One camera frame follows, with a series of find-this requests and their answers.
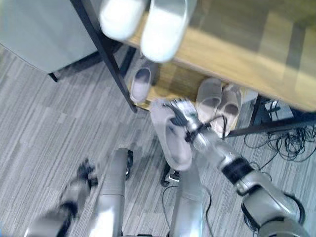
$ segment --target white slipper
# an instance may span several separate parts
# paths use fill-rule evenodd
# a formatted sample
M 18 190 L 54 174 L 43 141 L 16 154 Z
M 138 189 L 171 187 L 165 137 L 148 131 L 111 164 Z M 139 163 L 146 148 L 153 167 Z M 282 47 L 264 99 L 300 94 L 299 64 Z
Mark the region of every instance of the white slipper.
M 226 133 L 227 136 L 233 125 L 236 123 L 241 107 L 241 92 L 237 85 L 229 84 L 223 89 L 222 102 L 218 106 L 215 116 L 224 115 L 227 118 Z M 224 129 L 224 121 L 219 118 L 211 123 L 213 130 L 218 136 L 222 137 Z
M 143 54 L 164 63 L 176 54 L 197 0 L 152 0 L 141 39 Z
M 175 114 L 169 107 L 162 105 L 164 102 L 166 101 L 157 99 L 151 103 L 150 117 L 167 163 L 174 170 L 184 171 L 189 169 L 192 163 L 191 147 L 185 141 L 184 128 L 170 121 Z
M 196 109 L 198 119 L 206 122 L 215 116 L 222 101 L 222 82 L 217 78 L 204 80 L 198 88 Z
M 102 32 L 114 40 L 127 40 L 137 29 L 148 0 L 103 0 L 99 22 Z
M 133 76 L 130 98 L 135 103 L 144 102 L 148 96 L 152 82 L 158 69 L 158 64 L 148 59 L 139 59 L 136 66 L 139 69 Z

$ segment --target wooden shelf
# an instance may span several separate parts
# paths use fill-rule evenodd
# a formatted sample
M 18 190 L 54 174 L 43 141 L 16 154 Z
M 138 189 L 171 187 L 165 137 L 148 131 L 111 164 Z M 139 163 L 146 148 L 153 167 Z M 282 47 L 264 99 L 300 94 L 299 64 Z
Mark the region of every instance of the wooden shelf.
M 151 87 L 147 100 L 136 105 L 148 110 L 150 103 L 156 98 L 176 99 L 179 97 L 188 98 L 195 104 L 198 88 L 207 77 L 204 74 L 179 67 L 173 63 L 162 64 L 156 74 L 156 83 Z M 241 93 L 243 96 L 246 92 L 247 89 L 242 87 Z
M 139 46 L 146 19 L 145 14 L 127 44 Z M 198 0 L 174 63 L 199 73 L 191 77 L 187 69 L 163 65 L 161 84 L 152 88 L 149 100 L 194 98 L 192 84 L 217 76 L 316 111 L 316 1 Z M 174 79 L 165 79 L 164 71 Z

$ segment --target gray chair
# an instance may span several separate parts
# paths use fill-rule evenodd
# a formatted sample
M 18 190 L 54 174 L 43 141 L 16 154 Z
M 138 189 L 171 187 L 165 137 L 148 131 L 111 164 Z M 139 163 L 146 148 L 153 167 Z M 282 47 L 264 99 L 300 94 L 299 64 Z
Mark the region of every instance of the gray chair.
M 92 1 L 98 12 L 100 0 Z M 0 1 L 0 43 L 49 74 L 97 49 L 69 0 Z

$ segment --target floor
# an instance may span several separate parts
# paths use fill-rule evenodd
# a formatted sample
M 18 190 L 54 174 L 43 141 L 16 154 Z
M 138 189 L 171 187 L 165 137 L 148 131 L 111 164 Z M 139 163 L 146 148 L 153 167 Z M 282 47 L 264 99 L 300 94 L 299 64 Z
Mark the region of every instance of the floor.
M 123 60 L 126 47 L 116 53 Z M 58 203 L 58 198 L 75 175 L 77 166 L 88 157 L 98 164 L 103 177 L 113 150 L 125 145 L 134 151 L 134 166 L 126 183 L 125 235 L 168 232 L 159 184 L 164 166 L 163 153 L 149 113 L 131 112 L 103 62 L 72 65 L 57 73 L 58 83 L 0 48 L 0 230 L 2 236 L 20 237 L 41 213 Z M 240 123 L 251 113 L 243 108 Z M 253 144 L 265 139 L 254 135 Z M 244 157 L 265 163 L 273 152 L 263 147 L 252 150 L 243 137 L 228 143 Z M 314 148 L 310 144 L 306 153 Z M 305 227 L 316 236 L 316 154 L 296 164 L 274 159 L 265 171 L 279 188 L 294 193 L 306 208 Z M 209 213 L 215 237 L 251 237 L 240 210 L 241 197 L 224 176 L 197 158 L 200 178 L 209 187 L 213 203 Z M 69 236 L 85 236 L 92 206 L 93 190 L 81 218 L 72 225 Z M 168 191 L 166 207 L 171 218 L 175 190 Z M 203 236 L 209 236 L 206 225 Z

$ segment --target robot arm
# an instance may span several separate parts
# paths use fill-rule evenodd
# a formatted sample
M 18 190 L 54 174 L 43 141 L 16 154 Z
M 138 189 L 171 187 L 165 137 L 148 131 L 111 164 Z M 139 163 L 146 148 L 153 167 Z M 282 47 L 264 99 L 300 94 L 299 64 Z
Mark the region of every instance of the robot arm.
M 185 126 L 186 140 L 217 167 L 243 196 L 241 209 L 249 223 L 259 230 L 258 236 L 308 237 L 295 220 L 296 210 L 280 189 L 260 171 L 254 170 L 239 153 L 220 139 L 209 124 L 202 124 L 193 105 L 187 100 L 165 103 L 178 124 Z
M 98 183 L 96 177 L 90 177 L 93 170 L 94 167 L 86 159 L 79 166 L 77 176 L 61 194 L 59 205 L 33 221 L 24 237 L 66 236 L 71 221 L 82 213 L 91 187 Z

